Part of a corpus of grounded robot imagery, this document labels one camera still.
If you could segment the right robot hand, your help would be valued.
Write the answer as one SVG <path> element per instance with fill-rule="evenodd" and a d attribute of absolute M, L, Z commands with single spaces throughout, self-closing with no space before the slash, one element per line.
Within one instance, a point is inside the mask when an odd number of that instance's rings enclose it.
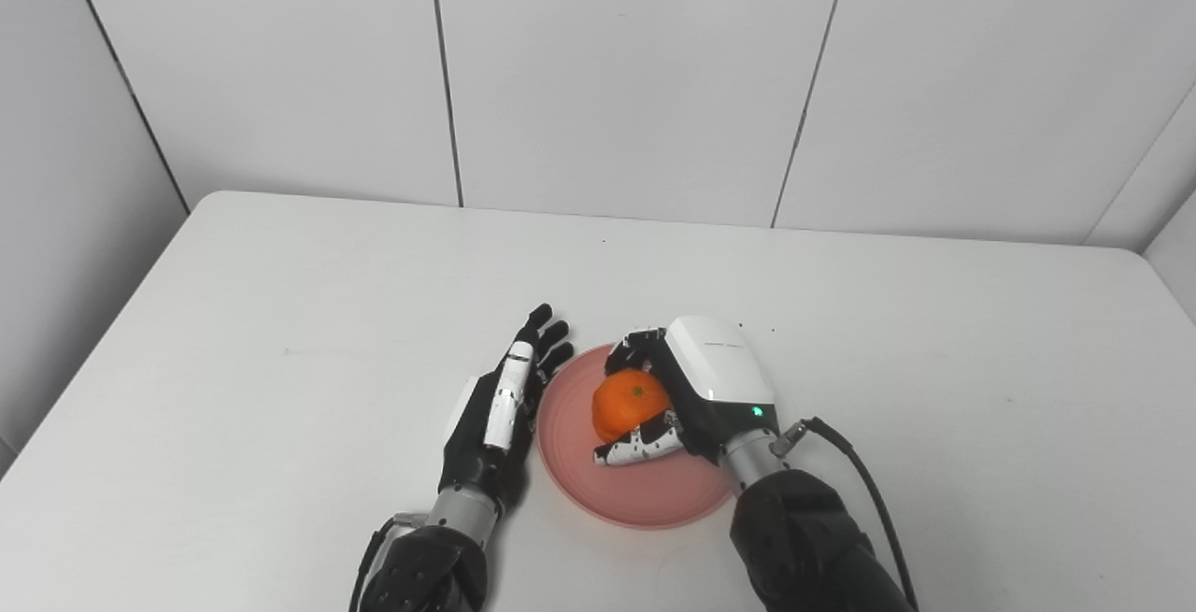
<path fill-rule="evenodd" d="M 740 328 L 688 316 L 627 333 L 604 371 L 628 369 L 658 379 L 671 406 L 594 449 L 594 463 L 627 466 L 684 449 L 744 488 L 789 467 L 771 451 L 781 433 L 775 391 Z"/>

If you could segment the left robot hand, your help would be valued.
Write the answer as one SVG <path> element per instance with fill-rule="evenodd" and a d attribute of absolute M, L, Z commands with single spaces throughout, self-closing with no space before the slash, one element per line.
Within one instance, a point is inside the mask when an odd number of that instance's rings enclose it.
<path fill-rule="evenodd" d="M 495 368 L 472 382 L 443 449 L 439 491 L 469 486 L 501 510 L 520 504 L 543 396 L 574 357 L 569 332 L 549 302 L 530 311 Z"/>

